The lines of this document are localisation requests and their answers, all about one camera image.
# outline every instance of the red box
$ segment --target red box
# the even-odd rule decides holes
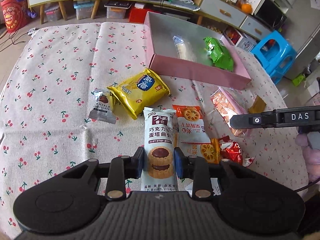
[[[130,23],[144,23],[147,12],[156,12],[151,9],[139,9],[131,6],[129,13],[129,22]]]

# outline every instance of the green snack package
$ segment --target green snack package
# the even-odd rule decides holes
[[[216,67],[233,71],[233,59],[228,49],[223,45],[222,41],[216,38],[204,38],[206,49]]]

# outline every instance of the plastic storage box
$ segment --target plastic storage box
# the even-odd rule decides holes
[[[49,4],[44,8],[44,12],[49,22],[58,21],[62,18],[59,4]]]
[[[107,18],[124,19],[130,5],[131,3],[124,1],[109,1],[104,5],[107,8]]]
[[[76,17],[78,20],[90,18],[94,3],[92,1],[76,1],[73,7],[76,9]]]

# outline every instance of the tablecloth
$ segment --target tablecloth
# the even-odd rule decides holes
[[[13,67],[0,97],[0,230],[10,237],[20,232],[12,213],[24,190],[89,158],[101,163],[118,155],[133,155],[144,142],[144,118],[132,120],[116,105],[115,125],[88,118],[95,88],[116,86],[148,67],[144,25],[81,24],[40,29]],[[248,106],[259,95],[267,109],[286,107],[273,82],[256,59],[237,52],[252,81],[238,91]],[[171,94],[153,107],[199,105],[210,137],[239,142],[244,156],[256,156],[250,168],[296,189],[308,183],[295,128],[256,129],[250,138],[235,138],[210,95],[217,86],[161,76]],[[187,181],[180,184],[180,189]],[[103,180],[100,194],[106,185]],[[126,180],[126,190],[140,189],[140,180]]]

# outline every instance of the orange fruit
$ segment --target orange fruit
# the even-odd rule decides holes
[[[251,14],[252,13],[252,6],[250,3],[244,3],[241,5],[241,10],[244,13]]]

